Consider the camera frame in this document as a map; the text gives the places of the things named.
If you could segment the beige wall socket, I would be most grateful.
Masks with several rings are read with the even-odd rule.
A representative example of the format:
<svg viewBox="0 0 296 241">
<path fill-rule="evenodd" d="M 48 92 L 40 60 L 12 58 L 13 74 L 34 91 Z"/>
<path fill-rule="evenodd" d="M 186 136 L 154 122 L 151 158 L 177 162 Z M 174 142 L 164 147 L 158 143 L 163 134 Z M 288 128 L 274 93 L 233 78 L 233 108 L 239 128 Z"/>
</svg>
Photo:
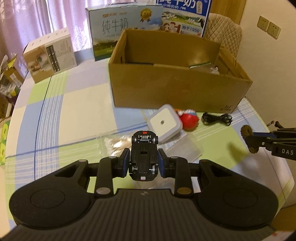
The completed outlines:
<svg viewBox="0 0 296 241">
<path fill-rule="evenodd" d="M 267 32 L 267 29 L 269 27 L 270 21 L 263 16 L 259 16 L 257 27 L 263 30 L 264 32 Z"/>
<path fill-rule="evenodd" d="M 267 29 L 267 33 L 273 37 L 274 39 L 278 39 L 279 35 L 280 35 L 280 31 L 281 28 L 279 26 L 277 26 L 276 24 L 274 24 L 273 22 L 269 23 L 268 29 Z"/>
</svg>

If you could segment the beige wall socket left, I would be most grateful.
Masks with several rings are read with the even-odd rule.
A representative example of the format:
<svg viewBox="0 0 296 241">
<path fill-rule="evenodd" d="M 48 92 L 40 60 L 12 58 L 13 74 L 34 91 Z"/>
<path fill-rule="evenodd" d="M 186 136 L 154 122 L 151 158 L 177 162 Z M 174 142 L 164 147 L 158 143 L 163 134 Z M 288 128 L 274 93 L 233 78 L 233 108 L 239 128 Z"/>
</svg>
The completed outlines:
<svg viewBox="0 0 296 241">
<path fill-rule="evenodd" d="M 270 21 L 263 16 L 259 16 L 257 27 L 263 30 L 264 32 L 267 32 L 267 29 L 269 27 Z"/>
</svg>

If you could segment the white and brown product box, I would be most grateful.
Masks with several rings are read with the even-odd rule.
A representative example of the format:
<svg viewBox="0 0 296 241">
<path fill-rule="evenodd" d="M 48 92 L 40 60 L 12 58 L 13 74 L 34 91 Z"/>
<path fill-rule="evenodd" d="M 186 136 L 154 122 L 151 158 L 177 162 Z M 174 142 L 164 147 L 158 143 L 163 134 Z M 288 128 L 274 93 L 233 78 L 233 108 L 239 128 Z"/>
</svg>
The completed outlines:
<svg viewBox="0 0 296 241">
<path fill-rule="evenodd" d="M 35 83 L 77 66 L 68 28 L 30 41 L 23 58 Z"/>
</svg>

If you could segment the red round toy figure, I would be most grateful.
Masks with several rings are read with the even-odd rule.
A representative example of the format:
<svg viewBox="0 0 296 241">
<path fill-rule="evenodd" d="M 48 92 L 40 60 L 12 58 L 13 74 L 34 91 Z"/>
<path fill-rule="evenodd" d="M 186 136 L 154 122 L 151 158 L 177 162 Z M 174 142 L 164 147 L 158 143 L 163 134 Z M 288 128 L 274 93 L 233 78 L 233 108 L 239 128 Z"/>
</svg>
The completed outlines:
<svg viewBox="0 0 296 241">
<path fill-rule="evenodd" d="M 183 130 L 193 131 L 198 126 L 199 118 L 198 118 L 195 110 L 193 110 L 193 109 L 186 109 L 186 110 L 175 109 L 175 111 L 178 114 L 178 116 L 182 122 Z"/>
</svg>

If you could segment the checkered tablecloth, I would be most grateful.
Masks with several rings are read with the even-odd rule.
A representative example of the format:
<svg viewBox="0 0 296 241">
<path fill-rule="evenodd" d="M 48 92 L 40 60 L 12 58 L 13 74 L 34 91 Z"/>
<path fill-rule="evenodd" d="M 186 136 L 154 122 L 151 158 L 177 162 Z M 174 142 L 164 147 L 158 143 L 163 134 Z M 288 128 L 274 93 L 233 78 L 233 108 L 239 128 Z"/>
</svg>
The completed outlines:
<svg viewBox="0 0 296 241">
<path fill-rule="evenodd" d="M 106 138 L 147 128 L 150 109 L 114 106 L 108 60 L 95 61 L 89 50 L 75 56 L 77 67 L 37 84 L 28 75 L 22 85 L 6 139 L 5 201 L 20 187 L 78 159 L 98 162 L 108 154 Z M 283 206 L 295 184 L 287 161 L 264 148 L 251 154 L 240 134 L 243 125 L 256 132 L 268 127 L 247 99 L 231 115 L 229 126 L 199 123 L 182 136 L 198 145 L 203 159 L 266 185 Z"/>
</svg>

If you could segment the bag of cotton swabs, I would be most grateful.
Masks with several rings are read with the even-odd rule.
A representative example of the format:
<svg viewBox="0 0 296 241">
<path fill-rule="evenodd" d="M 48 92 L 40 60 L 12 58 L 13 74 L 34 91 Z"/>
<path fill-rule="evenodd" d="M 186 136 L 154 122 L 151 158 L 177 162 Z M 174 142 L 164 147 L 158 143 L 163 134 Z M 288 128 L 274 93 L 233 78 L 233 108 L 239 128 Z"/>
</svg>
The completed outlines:
<svg viewBox="0 0 296 241">
<path fill-rule="evenodd" d="M 119 157 L 125 148 L 132 147 L 132 138 L 129 136 L 110 136 L 103 140 L 108 156 Z"/>
</svg>

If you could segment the beige wall socket right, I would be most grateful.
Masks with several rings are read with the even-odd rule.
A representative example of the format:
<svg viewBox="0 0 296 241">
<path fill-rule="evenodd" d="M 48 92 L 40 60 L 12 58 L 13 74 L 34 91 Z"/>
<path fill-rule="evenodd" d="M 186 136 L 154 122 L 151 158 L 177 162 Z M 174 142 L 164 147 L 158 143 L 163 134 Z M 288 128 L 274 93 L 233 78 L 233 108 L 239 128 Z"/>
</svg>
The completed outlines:
<svg viewBox="0 0 296 241">
<path fill-rule="evenodd" d="M 277 26 L 276 24 L 274 24 L 273 22 L 269 23 L 268 29 L 267 29 L 267 33 L 273 37 L 274 39 L 278 39 L 279 35 L 280 35 L 280 31 L 281 28 L 279 26 Z"/>
</svg>

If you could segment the beige quilted chair cover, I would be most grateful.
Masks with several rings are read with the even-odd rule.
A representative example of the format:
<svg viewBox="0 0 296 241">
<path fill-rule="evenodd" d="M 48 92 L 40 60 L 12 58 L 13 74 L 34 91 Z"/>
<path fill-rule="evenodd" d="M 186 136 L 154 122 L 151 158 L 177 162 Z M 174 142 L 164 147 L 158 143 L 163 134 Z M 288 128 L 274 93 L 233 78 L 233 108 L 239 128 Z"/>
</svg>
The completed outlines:
<svg viewBox="0 0 296 241">
<path fill-rule="evenodd" d="M 203 38 L 221 44 L 236 58 L 242 39 L 242 29 L 229 17 L 210 13 Z"/>
</svg>

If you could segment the dark blue milk carton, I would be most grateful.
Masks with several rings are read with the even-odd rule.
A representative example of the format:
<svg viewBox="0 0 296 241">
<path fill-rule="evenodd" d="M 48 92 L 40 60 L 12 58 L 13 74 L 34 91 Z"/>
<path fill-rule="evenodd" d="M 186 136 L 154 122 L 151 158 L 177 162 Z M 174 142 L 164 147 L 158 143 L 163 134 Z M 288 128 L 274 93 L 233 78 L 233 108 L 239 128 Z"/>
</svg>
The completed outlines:
<svg viewBox="0 0 296 241">
<path fill-rule="evenodd" d="M 159 0 L 163 6 L 161 30 L 203 37 L 211 0 Z"/>
</svg>

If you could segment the black toy car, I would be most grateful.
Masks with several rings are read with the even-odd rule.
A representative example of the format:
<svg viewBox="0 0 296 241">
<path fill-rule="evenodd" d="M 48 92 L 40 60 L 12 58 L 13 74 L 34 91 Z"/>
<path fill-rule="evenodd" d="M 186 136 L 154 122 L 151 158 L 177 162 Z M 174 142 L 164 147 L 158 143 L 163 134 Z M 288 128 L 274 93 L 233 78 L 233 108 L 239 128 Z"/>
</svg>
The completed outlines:
<svg viewBox="0 0 296 241">
<path fill-rule="evenodd" d="M 135 181 L 153 181 L 158 175 L 158 137 L 152 131 L 138 131 L 132 136 L 129 175 Z"/>
</svg>

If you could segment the pink curtain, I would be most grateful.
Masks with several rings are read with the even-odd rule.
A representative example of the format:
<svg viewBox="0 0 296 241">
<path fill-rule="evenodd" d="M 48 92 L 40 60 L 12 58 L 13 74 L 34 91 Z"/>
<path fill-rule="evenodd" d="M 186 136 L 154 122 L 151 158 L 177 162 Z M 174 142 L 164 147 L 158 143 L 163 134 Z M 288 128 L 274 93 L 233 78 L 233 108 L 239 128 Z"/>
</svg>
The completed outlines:
<svg viewBox="0 0 296 241">
<path fill-rule="evenodd" d="M 1 53 L 23 56 L 30 41 L 63 28 L 70 32 L 74 51 L 92 48 L 89 7 L 94 6 L 87 1 L 1 1 Z"/>
</svg>

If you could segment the light blue milk carton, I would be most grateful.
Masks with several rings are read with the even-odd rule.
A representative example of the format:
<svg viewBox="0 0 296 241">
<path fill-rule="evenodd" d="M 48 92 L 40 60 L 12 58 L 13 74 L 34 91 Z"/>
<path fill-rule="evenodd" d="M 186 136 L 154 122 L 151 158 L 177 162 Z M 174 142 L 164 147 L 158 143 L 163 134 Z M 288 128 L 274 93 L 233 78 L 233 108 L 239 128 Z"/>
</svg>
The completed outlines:
<svg viewBox="0 0 296 241">
<path fill-rule="evenodd" d="M 109 4 L 86 8 L 95 60 L 109 58 L 125 29 L 158 30 L 163 6 L 159 4 Z"/>
</svg>

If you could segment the brown cardboard box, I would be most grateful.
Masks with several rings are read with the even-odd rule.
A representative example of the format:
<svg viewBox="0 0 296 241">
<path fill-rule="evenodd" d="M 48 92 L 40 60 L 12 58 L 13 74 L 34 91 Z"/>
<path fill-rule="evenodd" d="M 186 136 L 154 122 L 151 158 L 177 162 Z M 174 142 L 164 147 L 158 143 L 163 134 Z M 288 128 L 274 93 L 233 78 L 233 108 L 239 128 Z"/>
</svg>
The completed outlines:
<svg viewBox="0 0 296 241">
<path fill-rule="evenodd" d="M 108 64 L 114 104 L 231 113 L 252 81 L 220 44 L 193 35 L 124 30 Z"/>
</svg>

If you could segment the white square night light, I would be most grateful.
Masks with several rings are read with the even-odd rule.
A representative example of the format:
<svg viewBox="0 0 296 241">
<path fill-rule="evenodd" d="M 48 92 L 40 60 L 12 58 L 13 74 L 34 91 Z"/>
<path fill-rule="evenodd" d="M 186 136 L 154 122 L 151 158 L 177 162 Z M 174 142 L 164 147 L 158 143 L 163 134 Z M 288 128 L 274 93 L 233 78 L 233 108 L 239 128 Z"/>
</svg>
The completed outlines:
<svg viewBox="0 0 296 241">
<path fill-rule="evenodd" d="M 169 104 L 163 105 L 149 116 L 147 126 L 158 136 L 159 143 L 168 141 L 183 129 L 179 115 Z"/>
</svg>

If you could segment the clear plastic case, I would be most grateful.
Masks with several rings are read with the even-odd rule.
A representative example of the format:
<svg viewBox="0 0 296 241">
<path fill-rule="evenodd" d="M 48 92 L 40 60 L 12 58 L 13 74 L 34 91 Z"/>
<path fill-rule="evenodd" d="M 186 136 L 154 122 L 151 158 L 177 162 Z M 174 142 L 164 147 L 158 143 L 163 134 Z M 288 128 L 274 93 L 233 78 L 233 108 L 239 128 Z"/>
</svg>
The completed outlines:
<svg viewBox="0 0 296 241">
<path fill-rule="evenodd" d="M 168 157 L 178 156 L 189 163 L 196 161 L 204 152 L 202 144 L 192 133 L 181 131 L 163 144 L 159 145 Z"/>
</svg>

